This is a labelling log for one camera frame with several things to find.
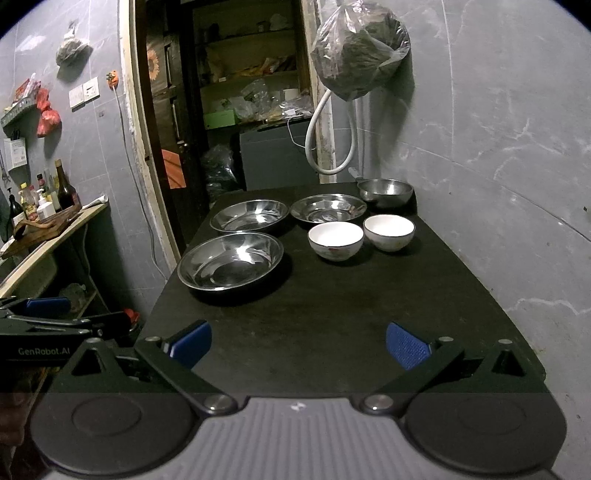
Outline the dark grey cabinet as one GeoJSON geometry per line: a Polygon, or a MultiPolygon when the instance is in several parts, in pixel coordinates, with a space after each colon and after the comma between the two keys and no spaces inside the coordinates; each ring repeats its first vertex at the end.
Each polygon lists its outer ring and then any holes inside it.
{"type": "Polygon", "coordinates": [[[308,120],[290,120],[239,135],[247,190],[318,184],[318,174],[304,154],[308,124],[308,120]]]}

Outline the large steel plate front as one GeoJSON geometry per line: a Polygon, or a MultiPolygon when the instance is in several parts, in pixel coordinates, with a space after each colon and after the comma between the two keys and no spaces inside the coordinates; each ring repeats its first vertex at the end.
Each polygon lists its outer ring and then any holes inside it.
{"type": "Polygon", "coordinates": [[[179,261],[176,273],[193,290],[229,291],[269,275],[283,260],[283,253],[283,244],[269,234],[232,233],[190,249],[179,261]]]}

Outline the wooden basket tray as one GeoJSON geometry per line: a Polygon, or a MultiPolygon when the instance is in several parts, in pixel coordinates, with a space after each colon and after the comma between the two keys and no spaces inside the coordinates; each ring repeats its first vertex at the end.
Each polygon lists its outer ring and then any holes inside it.
{"type": "Polygon", "coordinates": [[[45,220],[20,221],[14,228],[11,239],[1,248],[1,258],[7,259],[22,250],[60,236],[79,215],[81,209],[80,204],[75,204],[45,220]]]}

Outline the deep steel bowl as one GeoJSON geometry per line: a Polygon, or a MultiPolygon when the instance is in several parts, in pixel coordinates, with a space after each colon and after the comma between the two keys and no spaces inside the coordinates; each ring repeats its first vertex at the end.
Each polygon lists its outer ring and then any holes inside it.
{"type": "Polygon", "coordinates": [[[365,179],[356,185],[363,200],[379,208],[403,206],[414,193],[410,184],[393,179],[365,179]]]}

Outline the small hanging plastic bag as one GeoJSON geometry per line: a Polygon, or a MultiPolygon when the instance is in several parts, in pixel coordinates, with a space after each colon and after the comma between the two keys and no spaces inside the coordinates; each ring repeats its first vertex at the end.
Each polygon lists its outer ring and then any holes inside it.
{"type": "Polygon", "coordinates": [[[88,45],[80,40],[76,35],[78,22],[71,21],[68,25],[68,30],[63,36],[63,40],[58,47],[55,55],[55,61],[58,67],[65,67],[73,63],[88,47],[88,45]]]}

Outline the orange wall hook ornament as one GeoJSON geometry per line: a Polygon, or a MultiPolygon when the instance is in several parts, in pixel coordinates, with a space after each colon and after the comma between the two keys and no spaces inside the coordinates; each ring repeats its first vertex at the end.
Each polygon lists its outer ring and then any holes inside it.
{"type": "Polygon", "coordinates": [[[106,74],[107,85],[110,90],[116,90],[119,83],[119,76],[116,70],[111,70],[106,74]]]}

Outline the hanging plastic bag of herbs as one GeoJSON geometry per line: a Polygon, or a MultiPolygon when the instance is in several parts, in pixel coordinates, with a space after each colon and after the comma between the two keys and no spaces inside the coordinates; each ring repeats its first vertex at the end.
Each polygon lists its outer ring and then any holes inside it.
{"type": "Polygon", "coordinates": [[[325,88],[353,101],[390,81],[410,50],[410,34],[391,9],[352,1],[318,28],[311,60],[325,88]]]}

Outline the side counter shelf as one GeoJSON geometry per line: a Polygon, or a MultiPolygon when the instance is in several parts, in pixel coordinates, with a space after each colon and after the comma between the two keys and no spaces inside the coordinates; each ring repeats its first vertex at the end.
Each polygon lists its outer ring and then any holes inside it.
{"type": "Polygon", "coordinates": [[[1,282],[1,297],[11,296],[17,287],[23,282],[28,274],[40,264],[55,248],[57,248],[66,239],[72,236],[78,229],[87,224],[100,212],[108,207],[106,203],[100,203],[82,209],[69,224],[69,226],[59,236],[47,240],[36,247],[15,269],[1,282]]]}

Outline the white ceramic bowl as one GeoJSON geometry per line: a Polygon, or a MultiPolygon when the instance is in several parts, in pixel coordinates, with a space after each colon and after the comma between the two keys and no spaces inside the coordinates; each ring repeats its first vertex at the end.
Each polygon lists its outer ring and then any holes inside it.
{"type": "Polygon", "coordinates": [[[346,261],[360,251],[363,229],[349,222],[327,222],[308,232],[308,243],[318,256],[329,261],[346,261]]]}
{"type": "Polygon", "coordinates": [[[396,252],[413,240],[415,224],[402,216],[380,214],[370,216],[363,222],[363,231],[367,239],[378,249],[396,252]]]}

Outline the red plastic bag on wall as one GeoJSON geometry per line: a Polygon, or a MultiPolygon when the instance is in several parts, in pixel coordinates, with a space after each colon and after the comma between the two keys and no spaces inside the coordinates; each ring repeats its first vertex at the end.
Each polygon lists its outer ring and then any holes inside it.
{"type": "Polygon", "coordinates": [[[40,112],[39,122],[36,129],[38,138],[44,138],[61,125],[59,113],[52,108],[49,91],[41,87],[37,91],[36,107],[40,112]]]}

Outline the white wall switch plate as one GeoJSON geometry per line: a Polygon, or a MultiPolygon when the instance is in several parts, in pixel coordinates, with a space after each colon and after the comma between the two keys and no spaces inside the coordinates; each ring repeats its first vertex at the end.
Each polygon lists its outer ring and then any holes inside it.
{"type": "Polygon", "coordinates": [[[82,105],[97,99],[100,96],[98,78],[93,77],[91,80],[71,89],[68,92],[69,107],[75,110],[82,105]]]}

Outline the white pump bottle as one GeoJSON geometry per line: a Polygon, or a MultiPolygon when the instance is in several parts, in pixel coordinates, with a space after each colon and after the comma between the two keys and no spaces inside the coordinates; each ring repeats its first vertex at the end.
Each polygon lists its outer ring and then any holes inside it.
{"type": "Polygon", "coordinates": [[[38,207],[37,207],[38,218],[40,220],[47,220],[56,214],[56,210],[53,205],[53,201],[51,199],[47,198],[47,195],[41,189],[39,189],[37,191],[37,194],[38,194],[38,207]]]}

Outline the dark glass bottle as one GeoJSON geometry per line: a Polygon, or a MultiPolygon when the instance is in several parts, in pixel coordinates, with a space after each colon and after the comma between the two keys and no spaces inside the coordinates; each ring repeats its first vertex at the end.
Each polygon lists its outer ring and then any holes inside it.
{"type": "Polygon", "coordinates": [[[56,173],[58,178],[57,197],[62,209],[67,209],[79,203],[77,192],[75,188],[69,183],[69,180],[64,172],[62,161],[57,159],[55,161],[56,173]]]}

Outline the steel plate with sticker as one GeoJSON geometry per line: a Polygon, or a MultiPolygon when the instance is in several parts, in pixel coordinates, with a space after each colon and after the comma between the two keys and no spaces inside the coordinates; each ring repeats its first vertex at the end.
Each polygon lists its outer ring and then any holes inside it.
{"type": "Polygon", "coordinates": [[[294,219],[308,224],[349,222],[363,216],[367,204],[362,199],[348,194],[317,194],[294,202],[290,214],[294,219]]]}

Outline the green box on shelf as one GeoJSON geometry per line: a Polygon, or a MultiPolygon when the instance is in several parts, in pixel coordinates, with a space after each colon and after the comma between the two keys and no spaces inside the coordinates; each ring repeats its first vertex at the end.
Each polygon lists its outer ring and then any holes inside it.
{"type": "Polygon", "coordinates": [[[204,126],[207,130],[235,126],[236,124],[238,124],[238,120],[236,120],[233,109],[204,114],[204,126]]]}

